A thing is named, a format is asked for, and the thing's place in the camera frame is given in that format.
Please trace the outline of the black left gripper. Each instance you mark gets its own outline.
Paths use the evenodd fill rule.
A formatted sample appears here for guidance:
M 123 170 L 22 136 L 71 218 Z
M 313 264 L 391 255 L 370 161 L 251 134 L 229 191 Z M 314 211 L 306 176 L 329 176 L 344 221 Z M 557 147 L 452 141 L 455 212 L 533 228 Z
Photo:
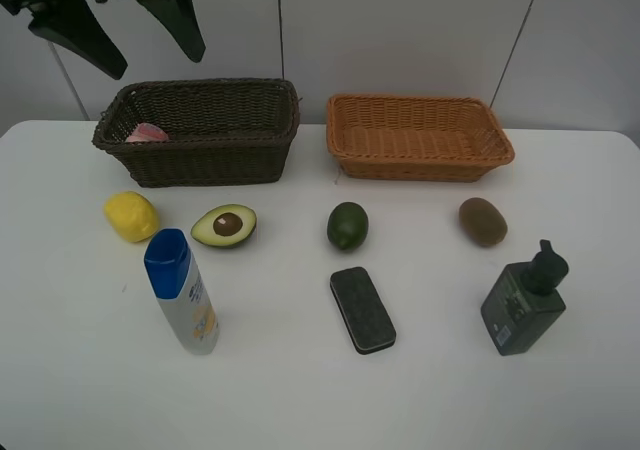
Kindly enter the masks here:
M 108 0 L 95 0 L 103 4 Z M 206 50 L 192 0 L 136 0 L 170 33 L 184 54 L 200 62 Z M 82 57 L 115 80 L 128 64 L 105 33 L 86 0 L 1 0 L 1 6 L 16 15 L 32 14 L 29 30 Z

